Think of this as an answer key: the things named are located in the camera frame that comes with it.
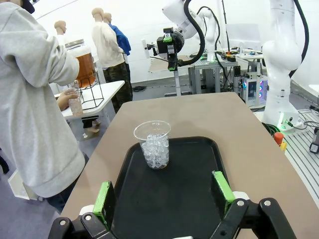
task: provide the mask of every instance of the hoodie sleeve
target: hoodie sleeve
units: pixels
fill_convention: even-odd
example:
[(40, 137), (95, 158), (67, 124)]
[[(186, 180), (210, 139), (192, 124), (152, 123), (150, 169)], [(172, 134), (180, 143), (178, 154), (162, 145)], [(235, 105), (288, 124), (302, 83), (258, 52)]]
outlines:
[(34, 87), (67, 85), (79, 73), (78, 60), (24, 9), (16, 9), (0, 32), (0, 57)]

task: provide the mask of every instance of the black tray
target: black tray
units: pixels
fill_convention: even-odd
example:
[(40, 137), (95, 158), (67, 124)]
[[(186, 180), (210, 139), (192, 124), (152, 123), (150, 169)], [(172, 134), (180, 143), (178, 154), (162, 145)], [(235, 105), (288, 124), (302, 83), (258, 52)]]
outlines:
[(115, 185), (112, 231), (119, 239), (208, 238), (220, 222), (211, 172), (227, 176), (217, 144), (205, 137), (169, 140), (169, 163), (150, 169), (140, 144), (125, 158)]

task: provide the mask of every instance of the gray hoodie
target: gray hoodie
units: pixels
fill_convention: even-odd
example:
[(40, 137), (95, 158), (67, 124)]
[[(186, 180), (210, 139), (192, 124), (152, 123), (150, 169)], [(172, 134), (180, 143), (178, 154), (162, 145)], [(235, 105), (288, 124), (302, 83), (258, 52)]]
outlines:
[(49, 83), (67, 85), (78, 61), (24, 9), (0, 3), (0, 147), (42, 197), (67, 188), (84, 157)]

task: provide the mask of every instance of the white robotic arm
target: white robotic arm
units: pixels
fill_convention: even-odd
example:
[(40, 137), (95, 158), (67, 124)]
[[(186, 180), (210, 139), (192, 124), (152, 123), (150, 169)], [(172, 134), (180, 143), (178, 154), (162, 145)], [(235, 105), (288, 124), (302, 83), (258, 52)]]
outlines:
[[(185, 0), (173, 0), (172, 3), (162, 8), (163, 14), (174, 24), (184, 39), (189, 39), (195, 36), (197, 33), (195, 27), (190, 23), (187, 16), (184, 13)], [(199, 18), (192, 10), (189, 10), (191, 16), (195, 19), (198, 25), (203, 25), (204, 22)]]
[(263, 46), (269, 86), (263, 122), (285, 131), (290, 124), (301, 124), (298, 111), (289, 102), (289, 73), (302, 62), (296, 43), (294, 1), (271, 0), (271, 13), (275, 40)]
[[(197, 34), (197, 31), (184, 13), (184, 2), (185, 0), (174, 0), (172, 3), (163, 7), (162, 11), (170, 21), (177, 25), (177, 31), (182, 34), (184, 39), (190, 39)], [(189, 13), (202, 30), (205, 25), (204, 18), (206, 17), (208, 19), (206, 23), (207, 32), (205, 37), (205, 46), (207, 50), (207, 60), (214, 61), (216, 21), (212, 12), (204, 8), (198, 13), (198, 15), (196, 15), (192, 10), (189, 10)]]

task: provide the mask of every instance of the blue shirt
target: blue shirt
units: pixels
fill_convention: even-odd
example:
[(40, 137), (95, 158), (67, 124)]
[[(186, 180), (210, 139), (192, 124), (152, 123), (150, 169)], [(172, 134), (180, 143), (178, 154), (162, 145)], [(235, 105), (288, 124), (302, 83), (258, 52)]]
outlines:
[(129, 55), (131, 46), (130, 46), (128, 38), (117, 28), (117, 26), (113, 26), (112, 24), (109, 24), (109, 26), (116, 34), (116, 39), (117, 39), (119, 47), (123, 49), (125, 54)]

